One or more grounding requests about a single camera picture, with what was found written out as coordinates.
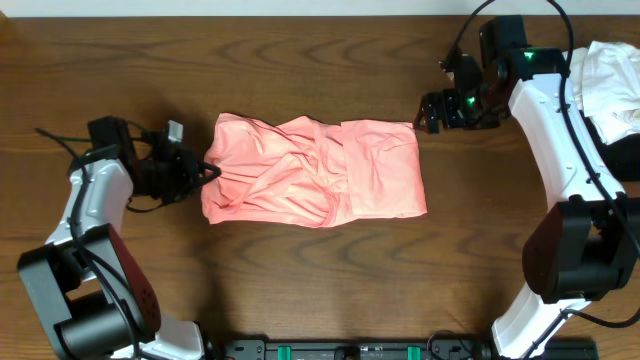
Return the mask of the pink printed t-shirt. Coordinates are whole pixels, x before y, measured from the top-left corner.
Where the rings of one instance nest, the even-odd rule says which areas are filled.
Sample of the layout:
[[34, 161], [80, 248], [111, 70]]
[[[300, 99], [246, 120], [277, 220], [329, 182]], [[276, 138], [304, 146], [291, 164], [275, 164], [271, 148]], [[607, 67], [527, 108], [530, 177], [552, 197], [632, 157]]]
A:
[[201, 191], [211, 224], [330, 228], [427, 211], [419, 145], [407, 122], [327, 125], [301, 116], [273, 126], [222, 113], [205, 161], [221, 170]]

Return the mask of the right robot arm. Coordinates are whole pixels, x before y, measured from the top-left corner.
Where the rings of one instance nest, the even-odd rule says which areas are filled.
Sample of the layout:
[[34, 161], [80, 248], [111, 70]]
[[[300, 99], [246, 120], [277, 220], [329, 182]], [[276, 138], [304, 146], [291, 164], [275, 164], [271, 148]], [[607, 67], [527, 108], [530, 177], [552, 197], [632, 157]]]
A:
[[592, 343], [552, 336], [587, 306], [623, 288], [639, 259], [639, 202], [601, 158], [574, 101], [571, 57], [534, 47], [523, 19], [498, 16], [479, 31], [481, 55], [453, 45], [441, 68], [453, 87], [421, 99], [417, 129], [491, 129], [505, 118], [525, 134], [545, 188], [547, 213], [522, 252], [525, 283], [471, 346], [473, 359], [593, 359]]

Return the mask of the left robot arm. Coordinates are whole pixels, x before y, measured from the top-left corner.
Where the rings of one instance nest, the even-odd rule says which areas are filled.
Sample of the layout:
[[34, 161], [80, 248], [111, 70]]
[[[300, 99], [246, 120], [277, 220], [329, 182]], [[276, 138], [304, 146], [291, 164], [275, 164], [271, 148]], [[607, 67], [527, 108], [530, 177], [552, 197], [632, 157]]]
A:
[[60, 359], [204, 359], [194, 322], [161, 312], [156, 294], [121, 238], [135, 197], [165, 207], [220, 176], [183, 145], [184, 127], [160, 131], [107, 116], [88, 123], [73, 153], [63, 216], [46, 243], [17, 263], [22, 284]]

